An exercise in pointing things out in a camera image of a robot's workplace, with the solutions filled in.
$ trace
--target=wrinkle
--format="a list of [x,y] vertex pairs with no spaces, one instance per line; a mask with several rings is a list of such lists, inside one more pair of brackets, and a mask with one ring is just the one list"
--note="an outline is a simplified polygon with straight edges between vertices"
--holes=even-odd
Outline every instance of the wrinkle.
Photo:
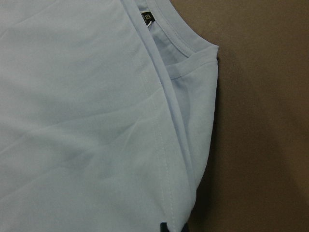
[[134,108],[136,108],[137,106],[139,106],[139,105],[141,105],[143,103],[147,103],[150,100],[150,98],[154,94],[156,94],[159,90],[162,90],[162,89],[158,88],[151,95],[149,95],[147,98],[143,99],[142,101],[138,102],[137,104],[134,104],[134,105],[131,105],[131,106],[128,106],[128,107],[125,107],[125,108],[117,109],[115,111],[110,111],[110,112],[96,113],[94,115],[83,116],[83,117],[79,117],[79,118],[75,118],[75,119],[69,119],[69,120],[61,121],[59,123],[56,123],[56,124],[53,124],[53,125],[49,125],[49,126],[46,126],[46,127],[40,128],[40,129],[36,129],[36,130],[31,130],[31,131],[25,132],[24,134],[21,135],[21,137],[19,137],[17,140],[15,140],[12,144],[8,145],[3,150],[1,150],[0,151],[0,156],[4,152],[9,150],[10,148],[15,146],[16,144],[22,142],[24,139],[27,139],[27,137],[29,137],[31,135],[34,135],[36,133],[39,133],[39,132],[43,132],[44,130],[52,129],[53,127],[57,127],[57,126],[61,127],[61,125],[65,124],[65,123],[71,123],[71,122],[74,122],[74,121],[77,121],[77,120],[91,119],[91,118],[95,118],[95,117],[102,116],[102,115],[105,115],[106,117],[113,116],[113,115],[125,115],[125,112],[127,110],[134,109]]
[[[106,146],[109,146],[110,144],[114,143],[115,141],[118,140],[118,138],[120,138],[123,134],[125,134],[127,131],[129,132],[129,135],[128,135],[128,138],[126,139],[126,142],[125,144],[127,144],[128,140],[129,140],[129,137],[131,136],[132,132],[134,131],[136,125],[138,124],[139,120],[140,120],[141,116],[134,122],[132,123],[131,125],[127,126],[127,128],[125,128],[125,130],[119,134],[117,137],[115,137],[111,142],[109,143],[106,143],[104,145],[101,145],[99,146],[100,148],[103,148],[103,147],[106,147]],[[90,149],[87,149],[83,152],[81,152],[80,154],[78,155],[75,155],[75,156],[72,156],[72,157],[69,157],[67,159],[64,159],[62,161],[60,161],[59,163],[55,164],[53,167],[51,167],[50,169],[46,170],[45,172],[41,173],[41,174],[38,174],[34,179],[31,179],[30,181],[24,183],[23,185],[17,187],[15,190],[11,191],[10,193],[7,193],[6,195],[4,195],[3,197],[0,198],[0,202],[2,202],[6,197],[8,197],[9,195],[21,190],[22,188],[24,188],[25,186],[33,183],[35,180],[37,180],[38,178],[40,178],[42,175],[47,175],[49,172],[51,172],[52,170],[54,169],[57,169],[57,168],[66,168],[65,166],[61,166],[61,164],[65,163],[65,162],[69,162],[69,161],[72,161],[78,157],[80,157],[81,155],[84,155],[86,154],[87,152],[91,151],[92,149],[96,150],[97,148],[90,148]]]
[[55,4],[56,2],[58,2],[58,1],[59,1],[59,0],[55,0],[54,2],[52,2],[51,4],[49,4],[48,6],[44,7],[43,9],[41,9],[39,12],[37,12],[37,13],[35,13],[35,14],[29,16],[28,18],[25,18],[25,19],[23,19],[23,20],[21,20],[21,21],[15,23],[15,24],[9,26],[9,27],[2,33],[2,35],[0,35],[0,39],[5,35],[5,33],[8,31],[9,28],[14,27],[14,26],[16,26],[16,25],[18,25],[18,24],[21,24],[21,23],[23,23],[23,22],[25,22],[25,21],[27,21],[27,20],[29,20],[29,19],[31,19],[31,18],[37,16],[39,13],[45,11],[46,9],[48,9],[49,7],[51,7],[52,5],[54,5],[54,4]]
[[130,128],[128,128],[128,129],[129,129],[128,135],[127,135],[127,138],[126,138],[126,140],[125,140],[125,142],[124,142],[124,145],[123,145],[123,147],[122,147],[122,149],[121,149],[121,152],[123,152],[124,149],[126,148],[126,146],[127,146],[127,144],[128,144],[128,141],[130,140],[130,138],[131,138],[131,136],[132,136],[132,134],[133,134],[133,132],[134,132],[134,130],[135,130],[135,128],[136,128],[136,125],[137,125],[138,122],[140,121],[141,116],[142,116],[142,115],[140,115],[139,118],[134,122],[134,124],[131,125]]

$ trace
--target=black tag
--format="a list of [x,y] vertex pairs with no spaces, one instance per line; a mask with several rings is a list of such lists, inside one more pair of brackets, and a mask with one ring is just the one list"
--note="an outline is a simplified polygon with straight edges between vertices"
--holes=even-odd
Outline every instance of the black tag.
[[150,22],[155,22],[155,18],[151,12],[143,12],[141,13],[141,16],[143,17],[146,25],[148,25]]
[[160,232],[169,232],[168,225],[166,224],[166,222],[162,222],[160,224]]

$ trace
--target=clothing label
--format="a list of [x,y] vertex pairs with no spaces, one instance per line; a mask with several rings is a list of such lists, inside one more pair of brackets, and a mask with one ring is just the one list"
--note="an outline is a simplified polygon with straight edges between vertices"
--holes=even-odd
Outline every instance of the clothing label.
[[151,12],[143,12],[141,13],[146,25],[149,25],[151,22],[155,22],[155,18]]

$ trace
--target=brown surface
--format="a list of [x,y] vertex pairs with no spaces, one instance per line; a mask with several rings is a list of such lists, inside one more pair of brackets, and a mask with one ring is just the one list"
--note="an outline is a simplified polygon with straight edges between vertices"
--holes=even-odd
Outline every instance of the brown surface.
[[219,45],[191,232],[309,232],[309,1],[172,0]]

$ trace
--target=cotton fabric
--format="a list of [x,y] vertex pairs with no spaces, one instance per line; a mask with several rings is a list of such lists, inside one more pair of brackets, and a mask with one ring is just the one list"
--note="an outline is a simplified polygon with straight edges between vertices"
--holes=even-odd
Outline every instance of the cotton fabric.
[[168,0],[1,2],[0,232],[181,231],[217,50]]

